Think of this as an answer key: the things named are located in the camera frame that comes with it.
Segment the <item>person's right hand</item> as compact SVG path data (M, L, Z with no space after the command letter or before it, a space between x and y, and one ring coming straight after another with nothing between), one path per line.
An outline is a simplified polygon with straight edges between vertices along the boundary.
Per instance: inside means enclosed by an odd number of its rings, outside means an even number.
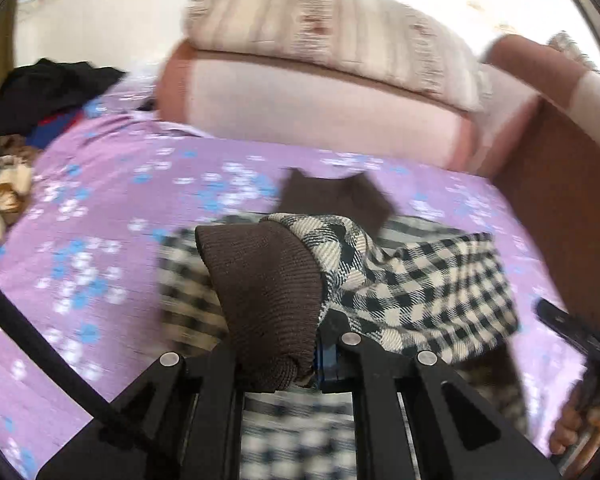
M593 428L592 437L572 464L576 469L583 469L600 447L600 406L591 408L588 411L588 418L583 419L577 410L580 390L581 383L577 382L570 392L568 401L562 406L562 412L548 439L550 452L554 455L562 455L567 448L577 443L584 424L589 424Z

